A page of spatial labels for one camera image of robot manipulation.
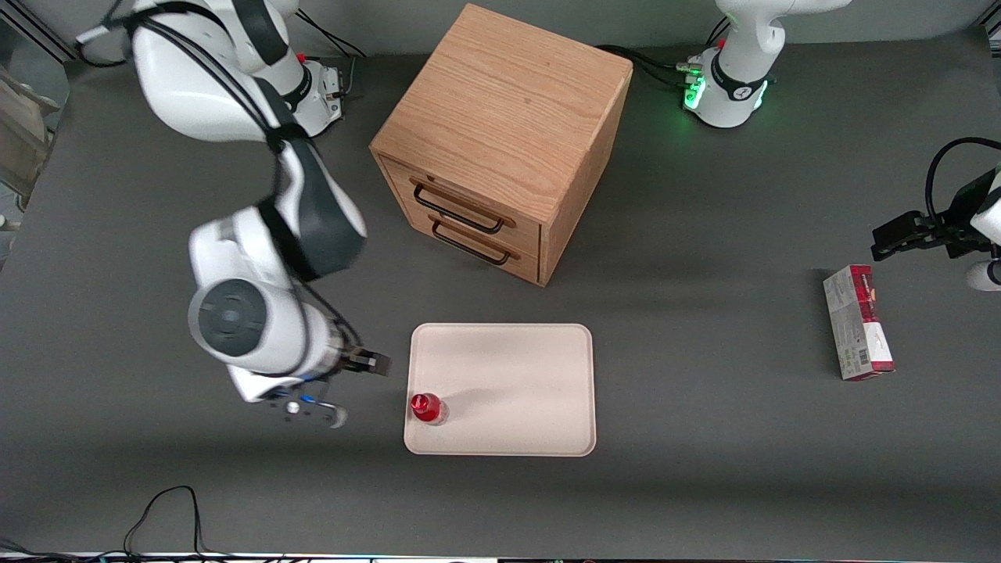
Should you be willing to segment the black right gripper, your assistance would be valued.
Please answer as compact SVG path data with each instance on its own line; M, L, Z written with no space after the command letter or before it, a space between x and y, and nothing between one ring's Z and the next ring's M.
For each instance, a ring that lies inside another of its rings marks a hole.
M391 368L389 357L355 346L340 355L340 371L351 373L371 373L387 377Z

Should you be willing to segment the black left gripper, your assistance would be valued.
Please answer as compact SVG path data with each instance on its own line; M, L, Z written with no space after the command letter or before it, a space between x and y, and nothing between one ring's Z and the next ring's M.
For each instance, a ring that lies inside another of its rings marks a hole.
M873 229L872 259L883 261L910 250L944 246L950 260L972 253L993 253L993 242L972 227L971 221L985 200L996 174L983 174L955 193L947 210L938 213L934 203L934 178L926 179L926 211L902 213Z

